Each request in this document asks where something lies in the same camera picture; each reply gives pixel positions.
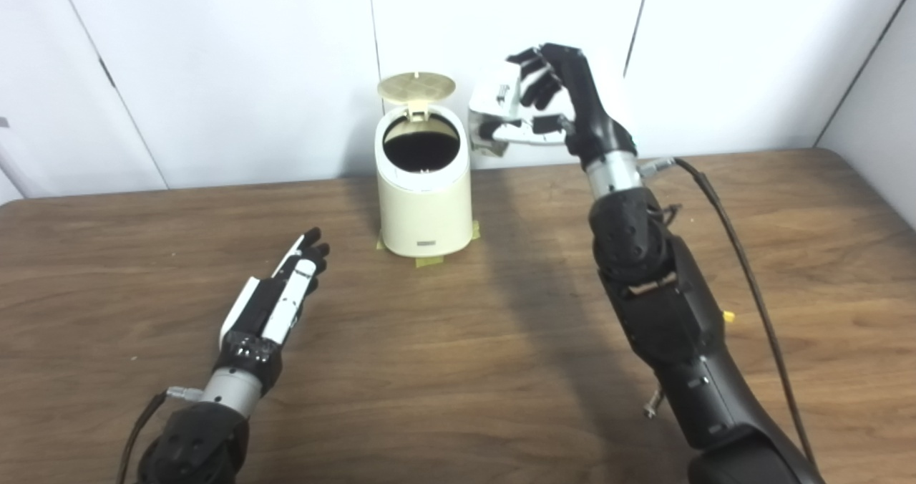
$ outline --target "connector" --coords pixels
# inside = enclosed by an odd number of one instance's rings
[[[166,395],[170,398],[185,400],[186,402],[199,402],[200,397],[203,396],[203,390],[194,389],[194,387],[171,386],[166,391]]]
[[[637,170],[639,171],[639,176],[647,180],[659,174],[661,171],[667,170],[667,168],[674,167],[675,164],[674,158],[656,158],[651,162],[639,165]]]

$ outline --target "robot finger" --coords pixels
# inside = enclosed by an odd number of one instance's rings
[[[540,90],[540,92],[537,93],[536,98],[534,98],[534,107],[538,110],[547,108],[547,105],[550,104],[550,100],[552,100],[553,96],[555,96],[559,91],[560,83],[557,83],[557,80],[551,77],[549,85]]]
[[[315,249],[318,250],[318,254],[321,255],[321,258],[329,255],[331,252],[331,247],[328,246],[328,243],[320,243],[320,245],[315,246]]]
[[[544,69],[547,64],[544,63],[542,59],[533,59],[525,65],[521,66],[521,79],[526,79],[531,74],[536,73],[537,71]]]
[[[318,227],[312,228],[311,230],[308,230],[308,232],[304,233],[304,235],[302,236],[302,242],[299,243],[298,246],[300,246],[300,249],[305,249],[309,246],[314,245],[314,243],[317,243],[318,239],[320,238],[321,238],[321,229]]]
[[[553,79],[553,75],[549,72],[544,73],[536,82],[531,83],[529,87],[525,90],[523,96],[521,96],[520,103],[522,106],[531,106],[531,103],[534,102],[535,98],[540,95],[541,90],[547,90],[552,88],[556,84],[556,81]]]
[[[521,65],[529,60],[537,59],[537,57],[539,56],[537,55],[536,48],[529,47],[518,54],[513,54],[512,56],[508,57],[506,61],[509,63],[518,63],[518,65]]]
[[[311,279],[311,282],[308,282],[308,289],[305,291],[305,295],[310,295],[315,289],[318,288],[318,279]]]
[[[315,251],[316,250],[314,249],[310,249],[308,250],[308,252],[302,253],[302,258],[307,258],[308,260],[311,260],[312,262],[314,262],[315,263],[315,274],[320,275],[321,273],[324,272],[324,269],[328,268],[328,261],[324,259],[324,256],[317,256],[318,254],[315,253]]]

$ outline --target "silver metal joint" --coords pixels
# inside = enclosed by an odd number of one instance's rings
[[[203,390],[201,402],[219,403],[234,409],[239,415],[251,416],[261,399],[261,381],[248,371],[235,367],[220,367]]]
[[[604,158],[593,161],[585,168],[588,183],[592,187],[592,197],[617,193],[628,188],[642,187],[635,155],[629,151],[611,151]]]
[[[645,162],[645,164],[639,165],[639,176],[641,176],[644,180],[646,178],[652,178],[653,176],[659,174],[661,171],[667,170],[667,168],[670,167],[674,167],[674,165],[676,165],[674,158],[656,158],[651,162]]]

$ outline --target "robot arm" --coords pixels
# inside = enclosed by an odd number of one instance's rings
[[[696,260],[668,230],[658,201],[643,186],[644,177],[675,160],[638,167],[632,137],[605,112],[581,50],[544,44],[510,57],[508,64],[515,70],[505,69],[507,80],[498,87],[507,89],[504,97],[475,93],[472,116],[535,125],[537,118],[521,110],[530,105],[543,110],[560,88],[568,90],[575,119],[554,116],[541,119],[541,125],[549,121],[563,133],[588,176],[599,278],[630,346],[655,372],[688,444],[701,451],[688,471],[691,484],[822,483],[747,387],[724,341],[722,311]],[[526,77],[534,82],[521,92]],[[484,88],[491,92],[493,82]],[[498,131],[492,126],[472,131],[478,147],[498,146],[500,139],[487,138],[491,129]]]
[[[235,482],[248,449],[248,417],[277,383],[287,335],[327,266],[329,248],[320,238],[317,228],[308,231],[270,278],[245,283],[220,329],[220,353],[207,386],[202,392],[170,388],[170,395],[195,403],[173,413],[144,452],[140,484]]]

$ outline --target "cream trash can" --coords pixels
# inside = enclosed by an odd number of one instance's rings
[[[448,77],[409,72],[379,83],[398,105],[376,128],[382,242],[410,258],[442,256],[471,242],[471,157],[461,120],[432,102],[454,92]]]

